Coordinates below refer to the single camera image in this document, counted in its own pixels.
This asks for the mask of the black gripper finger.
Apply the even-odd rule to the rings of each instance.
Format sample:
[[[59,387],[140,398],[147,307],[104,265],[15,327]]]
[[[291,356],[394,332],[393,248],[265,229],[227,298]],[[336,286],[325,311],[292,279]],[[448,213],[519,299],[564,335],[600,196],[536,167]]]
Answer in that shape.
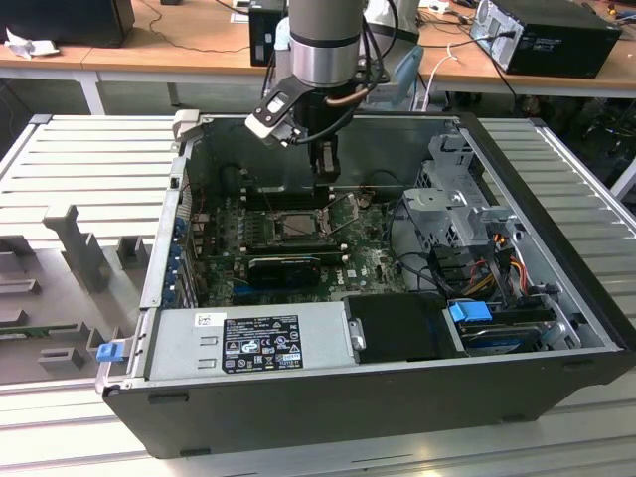
[[[317,140],[309,145],[309,159],[316,181],[337,181],[341,174],[338,139]]]

